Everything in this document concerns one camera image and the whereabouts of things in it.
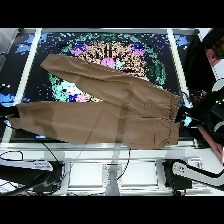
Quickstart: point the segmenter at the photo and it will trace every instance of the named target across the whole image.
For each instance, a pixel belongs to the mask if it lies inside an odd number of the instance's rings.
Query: brown fabric
[[[13,127],[75,144],[121,142],[140,149],[177,144],[178,96],[78,58],[51,54],[41,66],[104,101],[19,104]]]

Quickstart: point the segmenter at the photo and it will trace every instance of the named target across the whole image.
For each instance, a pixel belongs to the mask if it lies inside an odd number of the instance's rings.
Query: brown pants
[[[116,69],[68,56],[51,54],[41,66],[104,101],[22,103],[17,105],[20,118],[10,119],[13,127],[75,144],[120,142],[135,149],[177,144],[178,96]]]

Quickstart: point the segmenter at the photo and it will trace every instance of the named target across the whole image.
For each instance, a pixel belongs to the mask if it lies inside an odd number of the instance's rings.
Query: pants
[[[17,105],[15,128],[74,144],[123,143],[156,149],[178,142],[179,96],[103,65],[49,55],[41,67],[103,102],[31,102]]]

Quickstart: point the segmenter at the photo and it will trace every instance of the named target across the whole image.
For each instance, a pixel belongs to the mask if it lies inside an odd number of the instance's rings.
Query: white panel
[[[128,168],[122,176],[124,185],[157,185],[155,163],[129,163]]]
[[[74,163],[69,185],[102,185],[102,169],[102,164]]]

